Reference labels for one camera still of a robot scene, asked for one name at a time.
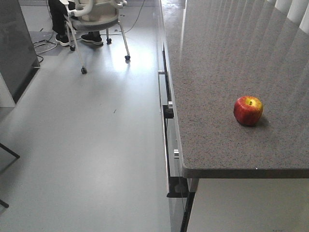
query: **chair backrest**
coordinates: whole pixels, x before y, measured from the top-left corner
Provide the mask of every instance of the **chair backrest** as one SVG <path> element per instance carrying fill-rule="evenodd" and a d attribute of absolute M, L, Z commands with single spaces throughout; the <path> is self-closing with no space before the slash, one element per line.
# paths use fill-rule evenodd
<path fill-rule="evenodd" d="M 75 0 L 77 10 L 84 8 L 89 0 Z M 105 24 L 118 19 L 119 10 L 114 7 L 115 0 L 93 0 L 92 10 L 89 14 L 78 17 L 84 24 Z"/>

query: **chair leg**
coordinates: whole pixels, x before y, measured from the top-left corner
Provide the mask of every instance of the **chair leg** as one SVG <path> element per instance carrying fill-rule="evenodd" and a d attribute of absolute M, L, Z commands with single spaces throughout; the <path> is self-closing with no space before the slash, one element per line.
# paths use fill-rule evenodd
<path fill-rule="evenodd" d="M 126 56 L 125 57 L 126 57 L 126 60 L 129 60 L 131 57 L 130 57 L 129 49 L 128 49 L 127 43 L 126 43 L 125 31 L 124 31 L 124 28 L 122 27 L 120 20 L 118 20 L 118 24 L 120 26 L 122 38 L 124 39 L 125 46 L 126 46 Z"/>
<path fill-rule="evenodd" d="M 72 36 L 73 36 L 74 43 L 75 43 L 75 48 L 76 48 L 76 50 L 77 50 L 78 57 L 79 57 L 79 60 L 80 60 L 80 62 L 81 62 L 81 65 L 82 65 L 82 69 L 81 69 L 81 70 L 82 70 L 82 74 L 85 74 L 85 73 L 87 73 L 87 69 L 86 69 L 86 67 L 85 67 L 85 63 L 84 63 L 84 61 L 83 61 L 83 59 L 82 59 L 82 55 L 81 55 L 81 52 L 80 52 L 80 50 L 79 50 L 79 47 L 78 47 L 78 44 L 77 44 L 77 41 L 76 41 L 76 37 L 75 37 L 76 30 L 75 30 L 75 29 L 73 28 L 73 26 L 70 25 L 68 22 L 67 22 L 67 26 L 70 27 L 71 32 L 72 32 Z"/>
<path fill-rule="evenodd" d="M 109 34 L 108 28 L 106 28 L 106 42 L 107 42 L 107 44 L 111 44 L 112 43 L 112 39 L 110 38 L 110 34 Z"/>
<path fill-rule="evenodd" d="M 72 42 L 71 42 L 71 35 L 70 35 L 70 30 L 69 30 L 69 26 L 68 24 L 66 24 L 66 28 L 67 28 L 67 34 L 68 34 L 68 39 L 69 39 L 69 46 L 70 46 L 70 50 L 72 51 Z"/>
<path fill-rule="evenodd" d="M 15 156 L 17 159 L 20 158 L 20 156 L 18 154 L 16 154 L 15 152 L 13 152 L 11 149 L 7 148 L 5 145 L 3 145 L 2 143 L 0 143 L 0 147 L 3 150 L 6 150 L 7 152 L 9 152 L 12 156 Z"/>
<path fill-rule="evenodd" d="M 0 204 L 4 207 L 4 208 L 8 208 L 9 204 L 5 203 L 4 201 L 0 200 Z"/>

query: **pants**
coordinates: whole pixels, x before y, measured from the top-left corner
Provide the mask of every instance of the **pants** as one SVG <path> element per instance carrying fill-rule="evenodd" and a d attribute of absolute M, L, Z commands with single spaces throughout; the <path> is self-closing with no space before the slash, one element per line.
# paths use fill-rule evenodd
<path fill-rule="evenodd" d="M 57 34 L 64 35 L 66 32 L 65 28 L 65 17 L 67 14 L 66 7 L 59 0 L 48 0 L 50 14 L 52 16 L 53 31 Z M 69 10 L 75 9 L 75 3 L 69 1 Z"/>

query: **black shoe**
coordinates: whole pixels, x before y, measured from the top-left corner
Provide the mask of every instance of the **black shoe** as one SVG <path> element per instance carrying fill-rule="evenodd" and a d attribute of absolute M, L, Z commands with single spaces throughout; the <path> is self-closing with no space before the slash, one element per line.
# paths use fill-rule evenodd
<path fill-rule="evenodd" d="M 61 46 L 63 46 L 63 47 L 70 45 L 69 39 L 66 35 L 61 38 L 60 35 L 57 34 L 56 35 L 56 42 L 57 42 L 57 44 L 61 44 Z"/>
<path fill-rule="evenodd" d="M 85 41 L 87 43 L 92 43 L 92 44 L 95 44 L 95 45 L 103 44 L 101 36 L 94 37 L 92 32 L 89 32 L 86 35 L 82 35 L 82 41 Z"/>

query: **stand leg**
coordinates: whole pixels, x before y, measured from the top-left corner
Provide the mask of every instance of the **stand leg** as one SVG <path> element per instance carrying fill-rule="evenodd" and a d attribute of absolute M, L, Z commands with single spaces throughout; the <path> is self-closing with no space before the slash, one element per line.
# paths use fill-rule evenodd
<path fill-rule="evenodd" d="M 0 200 L 0 204 L 5 207 L 5 208 L 8 208 L 9 205 L 7 203 L 5 203 L 4 201 Z"/>
<path fill-rule="evenodd" d="M 20 156 L 18 154 L 16 154 L 15 152 L 13 152 L 11 149 L 8 149 L 5 145 L 3 145 L 2 143 L 0 143 L 0 147 L 3 150 L 6 150 L 7 152 L 9 152 L 12 156 L 15 156 L 17 159 L 20 158 Z"/>

